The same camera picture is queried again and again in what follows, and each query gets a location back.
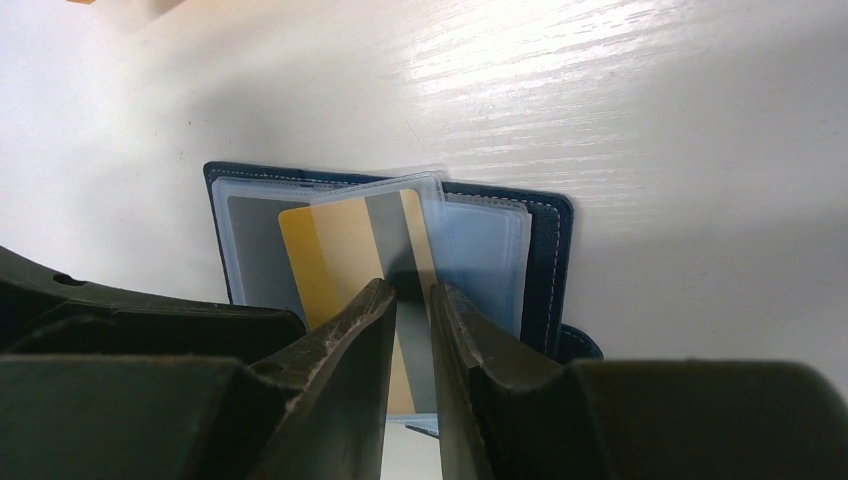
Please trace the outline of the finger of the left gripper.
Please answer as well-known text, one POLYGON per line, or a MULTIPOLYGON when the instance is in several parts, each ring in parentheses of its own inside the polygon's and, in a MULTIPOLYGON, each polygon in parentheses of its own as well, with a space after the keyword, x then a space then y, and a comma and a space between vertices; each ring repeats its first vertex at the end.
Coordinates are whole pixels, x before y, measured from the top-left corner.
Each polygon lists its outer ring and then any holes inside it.
POLYGON ((194 355, 252 364, 305 333, 288 310, 109 287, 1 250, 4 354, 194 355))

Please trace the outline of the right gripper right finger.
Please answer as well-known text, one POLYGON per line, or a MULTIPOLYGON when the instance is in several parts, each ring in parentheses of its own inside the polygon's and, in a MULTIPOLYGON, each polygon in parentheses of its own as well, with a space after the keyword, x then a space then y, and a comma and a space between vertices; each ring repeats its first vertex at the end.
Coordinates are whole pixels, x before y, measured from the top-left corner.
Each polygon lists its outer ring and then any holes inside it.
POLYGON ((847 406, 780 361, 561 365, 431 292, 446 479, 843 479, 847 406))

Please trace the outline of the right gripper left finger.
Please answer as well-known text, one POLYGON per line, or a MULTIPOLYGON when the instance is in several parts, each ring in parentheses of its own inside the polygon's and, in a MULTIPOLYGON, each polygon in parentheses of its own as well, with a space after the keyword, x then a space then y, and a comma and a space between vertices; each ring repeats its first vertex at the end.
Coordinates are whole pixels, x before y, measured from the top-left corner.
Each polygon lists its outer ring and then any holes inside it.
POLYGON ((396 296, 252 364, 234 357, 1 355, 5 479, 376 479, 396 296))

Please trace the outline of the blue leather card holder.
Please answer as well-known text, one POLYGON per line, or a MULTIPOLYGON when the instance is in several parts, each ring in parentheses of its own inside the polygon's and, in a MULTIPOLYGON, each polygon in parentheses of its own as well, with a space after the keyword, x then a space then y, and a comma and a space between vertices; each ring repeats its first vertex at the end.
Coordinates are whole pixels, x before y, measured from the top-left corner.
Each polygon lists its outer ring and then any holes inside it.
MULTIPOLYGON (((277 218, 326 191, 381 175, 211 161, 204 165, 229 299, 306 317, 277 218)), ((466 295, 501 328, 564 364, 600 358, 561 322, 574 208, 561 194, 444 181, 445 216, 466 295)))

